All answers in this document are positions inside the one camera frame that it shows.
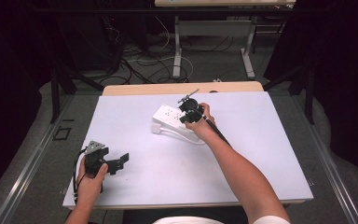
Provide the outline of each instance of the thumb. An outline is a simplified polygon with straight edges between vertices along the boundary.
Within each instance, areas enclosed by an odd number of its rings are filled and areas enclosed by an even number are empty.
[[[98,180],[100,180],[101,182],[103,182],[104,176],[105,176],[106,173],[107,173],[107,168],[108,168],[108,167],[107,167],[107,164],[104,163],[104,164],[101,166],[100,170],[98,171],[98,174],[95,176],[94,179],[98,179]]]

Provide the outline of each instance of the person's right arm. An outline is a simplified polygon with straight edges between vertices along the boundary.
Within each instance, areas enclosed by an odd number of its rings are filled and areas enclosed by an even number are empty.
[[[204,115],[214,123],[209,106],[200,105],[204,107]],[[193,130],[213,152],[231,190],[245,210],[249,223],[265,216],[282,217],[290,222],[272,186],[250,161],[222,140],[204,119],[197,123],[187,123],[186,127]]]

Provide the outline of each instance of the shirt sleeve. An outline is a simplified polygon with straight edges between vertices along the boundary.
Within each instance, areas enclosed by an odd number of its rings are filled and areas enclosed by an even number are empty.
[[[259,218],[254,224],[290,224],[290,222],[281,217],[266,216]]]

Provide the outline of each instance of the power strip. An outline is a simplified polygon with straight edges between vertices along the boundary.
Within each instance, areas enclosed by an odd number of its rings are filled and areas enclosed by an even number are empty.
[[[185,115],[185,112],[177,108],[173,108],[168,105],[162,105],[158,111],[153,115],[153,121],[161,125],[162,129],[168,129],[172,132],[182,135],[186,140],[202,144],[203,141],[200,140],[193,131],[189,130],[184,123],[182,123],[179,118]]]

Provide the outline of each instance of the black metal bar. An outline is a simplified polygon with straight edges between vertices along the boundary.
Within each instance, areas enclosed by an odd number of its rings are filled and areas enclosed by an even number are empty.
[[[101,9],[63,9],[28,7],[39,16],[73,15],[115,15],[115,16],[299,16],[320,17],[329,12],[329,8],[227,8],[227,7],[179,7],[179,8],[101,8]]]

